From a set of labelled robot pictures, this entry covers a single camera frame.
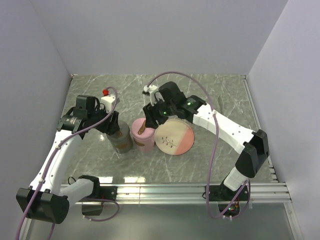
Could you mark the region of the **tall grey container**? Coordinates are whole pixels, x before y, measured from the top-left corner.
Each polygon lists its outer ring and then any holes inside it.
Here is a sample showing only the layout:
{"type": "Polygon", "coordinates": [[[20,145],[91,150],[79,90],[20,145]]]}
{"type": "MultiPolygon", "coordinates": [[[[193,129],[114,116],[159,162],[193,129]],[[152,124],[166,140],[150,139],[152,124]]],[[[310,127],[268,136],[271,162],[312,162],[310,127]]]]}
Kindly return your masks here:
{"type": "Polygon", "coordinates": [[[109,139],[114,150],[119,154],[125,154],[129,152],[133,147],[131,138],[110,138],[109,139]]]}

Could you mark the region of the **metal food tongs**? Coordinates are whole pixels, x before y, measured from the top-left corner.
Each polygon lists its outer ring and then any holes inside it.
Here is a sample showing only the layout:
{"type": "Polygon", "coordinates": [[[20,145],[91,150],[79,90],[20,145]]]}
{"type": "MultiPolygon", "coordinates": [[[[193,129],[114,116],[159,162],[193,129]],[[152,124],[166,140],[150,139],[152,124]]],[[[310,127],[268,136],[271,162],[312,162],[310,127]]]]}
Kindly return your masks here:
{"type": "Polygon", "coordinates": [[[223,112],[223,100],[222,100],[221,96],[218,97],[217,101],[218,101],[220,113],[222,113],[223,112]]]}

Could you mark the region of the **grey lid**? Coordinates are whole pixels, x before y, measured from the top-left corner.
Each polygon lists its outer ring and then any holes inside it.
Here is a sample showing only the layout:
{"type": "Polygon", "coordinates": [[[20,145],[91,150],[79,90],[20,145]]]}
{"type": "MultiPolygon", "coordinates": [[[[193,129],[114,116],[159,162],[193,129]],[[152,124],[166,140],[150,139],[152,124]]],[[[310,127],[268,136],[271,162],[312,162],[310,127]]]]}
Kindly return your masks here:
{"type": "Polygon", "coordinates": [[[130,127],[123,120],[118,120],[119,131],[112,135],[107,135],[107,138],[115,144],[126,144],[131,142],[130,127]]]}

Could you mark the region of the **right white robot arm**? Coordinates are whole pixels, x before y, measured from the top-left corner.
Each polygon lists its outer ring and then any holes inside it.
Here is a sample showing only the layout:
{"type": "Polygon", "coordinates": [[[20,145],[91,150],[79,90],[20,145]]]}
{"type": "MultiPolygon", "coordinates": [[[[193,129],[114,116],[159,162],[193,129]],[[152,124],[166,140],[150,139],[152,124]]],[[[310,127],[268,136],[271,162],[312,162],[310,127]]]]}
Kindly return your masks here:
{"type": "Polygon", "coordinates": [[[202,127],[229,144],[239,157],[233,169],[221,183],[220,193],[226,200],[238,195],[245,181],[256,176],[270,155],[267,133],[241,126],[196,95],[186,97],[176,83],[169,81],[160,87],[146,85],[143,94],[150,102],[143,107],[146,127],[157,129],[170,116],[177,116],[202,127]]]}

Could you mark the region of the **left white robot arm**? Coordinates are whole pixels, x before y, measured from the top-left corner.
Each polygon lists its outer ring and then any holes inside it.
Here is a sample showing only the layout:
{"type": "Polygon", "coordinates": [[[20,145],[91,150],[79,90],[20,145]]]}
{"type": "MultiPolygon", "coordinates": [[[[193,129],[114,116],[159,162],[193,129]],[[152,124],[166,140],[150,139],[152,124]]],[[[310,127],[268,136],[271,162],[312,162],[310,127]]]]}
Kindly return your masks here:
{"type": "Polygon", "coordinates": [[[89,201],[114,201],[117,188],[101,189],[98,177],[82,175],[66,188],[61,184],[76,148],[90,129],[111,135],[120,128],[118,112],[114,110],[119,102],[113,94],[101,99],[90,95],[78,95],[74,107],[63,115],[57,125],[50,152],[38,175],[28,188],[20,188],[16,200],[26,218],[62,223],[71,206],[89,201]]]}

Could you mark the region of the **pink lid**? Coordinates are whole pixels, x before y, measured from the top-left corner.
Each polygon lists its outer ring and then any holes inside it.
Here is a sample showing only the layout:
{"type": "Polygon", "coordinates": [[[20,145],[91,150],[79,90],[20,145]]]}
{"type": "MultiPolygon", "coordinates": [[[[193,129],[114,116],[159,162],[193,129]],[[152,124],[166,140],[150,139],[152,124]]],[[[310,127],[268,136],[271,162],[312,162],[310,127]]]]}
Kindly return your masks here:
{"type": "Polygon", "coordinates": [[[136,140],[147,140],[154,135],[155,129],[147,127],[146,118],[138,118],[131,125],[131,133],[136,140]]]}

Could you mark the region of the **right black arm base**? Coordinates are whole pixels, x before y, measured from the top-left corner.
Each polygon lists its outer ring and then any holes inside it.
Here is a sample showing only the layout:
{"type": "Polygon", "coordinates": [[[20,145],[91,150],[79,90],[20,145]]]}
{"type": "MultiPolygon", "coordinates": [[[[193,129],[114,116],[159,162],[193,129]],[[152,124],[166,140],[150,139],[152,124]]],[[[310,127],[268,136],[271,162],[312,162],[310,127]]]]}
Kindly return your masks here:
{"type": "Polygon", "coordinates": [[[207,191],[202,194],[202,198],[207,200],[208,205],[210,202],[219,202],[218,210],[219,215],[213,216],[217,218],[233,218],[239,217],[248,208],[250,208],[251,201],[251,183],[244,183],[238,190],[232,191],[223,184],[210,185],[207,191]]]}

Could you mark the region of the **tall pink container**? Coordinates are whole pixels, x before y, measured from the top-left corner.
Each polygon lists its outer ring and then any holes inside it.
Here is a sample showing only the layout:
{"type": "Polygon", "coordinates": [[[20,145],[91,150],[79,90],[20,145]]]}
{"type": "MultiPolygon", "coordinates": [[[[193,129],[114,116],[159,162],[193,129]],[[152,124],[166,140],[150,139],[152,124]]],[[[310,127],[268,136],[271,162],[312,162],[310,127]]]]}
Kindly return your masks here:
{"type": "Polygon", "coordinates": [[[134,135],[133,139],[134,139],[134,143],[135,143],[136,147],[141,152],[151,151],[155,145],[155,136],[154,135],[146,135],[146,136],[134,135]]]}

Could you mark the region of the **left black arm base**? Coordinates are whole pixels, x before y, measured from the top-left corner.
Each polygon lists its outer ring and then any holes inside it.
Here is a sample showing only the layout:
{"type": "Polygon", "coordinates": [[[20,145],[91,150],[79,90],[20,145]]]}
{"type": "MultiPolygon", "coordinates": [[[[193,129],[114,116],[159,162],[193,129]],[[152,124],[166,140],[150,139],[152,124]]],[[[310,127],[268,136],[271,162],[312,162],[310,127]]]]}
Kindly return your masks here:
{"type": "Polygon", "coordinates": [[[84,204],[84,202],[96,202],[97,199],[105,199],[115,201],[117,197],[117,186],[101,186],[97,195],[89,195],[81,200],[81,212],[84,216],[100,216],[105,207],[104,202],[98,204],[84,204]]]}

